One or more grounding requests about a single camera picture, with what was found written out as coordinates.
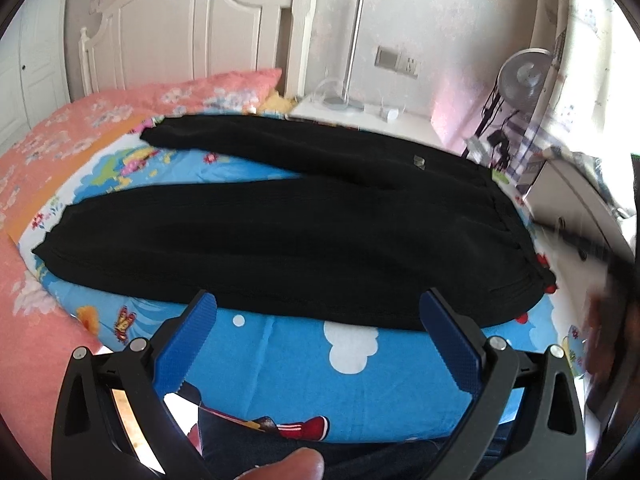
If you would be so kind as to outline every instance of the screw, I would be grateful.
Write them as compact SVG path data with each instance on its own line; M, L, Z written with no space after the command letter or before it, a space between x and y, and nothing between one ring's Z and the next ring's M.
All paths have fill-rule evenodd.
M134 352L142 352L146 348L146 339L143 337L135 338L129 345Z
M78 348L76 348L72 354L72 356L74 357L74 359L84 359L84 356L86 355L86 348L84 346L79 346Z
M553 357L557 357L558 359L562 359L564 357L564 350L561 346L551 345L550 352Z
M505 348L507 348L507 342L503 338L501 338L499 335L494 335L493 337L490 337L489 345L491 345L491 348L499 350L500 352L502 352Z

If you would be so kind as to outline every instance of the white desk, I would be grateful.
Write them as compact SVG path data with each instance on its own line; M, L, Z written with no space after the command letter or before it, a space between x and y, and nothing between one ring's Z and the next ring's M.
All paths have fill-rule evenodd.
M311 102L311 97L308 96L289 113L289 117L343 124L344 126L356 126L370 132L401 137L402 139L409 139L444 149L440 137L438 137L433 126L431 126L431 121L427 117L405 112L395 121L387 123L378 115L379 110L380 107L377 105L366 105L364 112L331 110L321 102Z

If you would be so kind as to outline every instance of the pink floral bedding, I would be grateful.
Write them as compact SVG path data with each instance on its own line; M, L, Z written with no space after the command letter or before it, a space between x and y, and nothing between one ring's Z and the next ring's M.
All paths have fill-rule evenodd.
M0 157L0 413L34 464L50 477L50 439L58 392L74 348L100 348L26 270L8 228L43 188L75 171L114 128L153 115L206 108L258 107L280 70L229 73L183 84L92 94L38 124Z

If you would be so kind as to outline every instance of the cartoon print bedsheet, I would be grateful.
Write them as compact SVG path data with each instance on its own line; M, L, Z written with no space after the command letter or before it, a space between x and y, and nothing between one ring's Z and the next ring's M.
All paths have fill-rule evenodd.
M140 132L159 120L146 120L95 153L34 216L18 244L42 285L115 351L133 338L151 337L185 305L109 294L51 274L31 250L58 222L66 205L135 186L296 177L233 156L153 148L140 140ZM484 332L499 334L514 348L528 351L564 344L579 375L579 316L570 307L558 307L563 301L570 303L566 298L552 302L558 294L545 295L524 316ZM216 324L186 381L199 389L207 409L239 424L305 440L399 442L449 434L470 402L426 333L219 307ZM503 421L513 419L520 397L518 391L512 394Z

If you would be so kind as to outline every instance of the blue gripper pad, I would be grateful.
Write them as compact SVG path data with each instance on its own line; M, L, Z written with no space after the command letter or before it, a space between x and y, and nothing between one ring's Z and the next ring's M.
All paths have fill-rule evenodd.
M482 390L482 361L460 327L432 292L420 297L420 321L458 388L474 397Z
M218 306L213 294L206 292L188 313L172 338L156 358L153 386L162 399L182 386L193 361L216 323Z

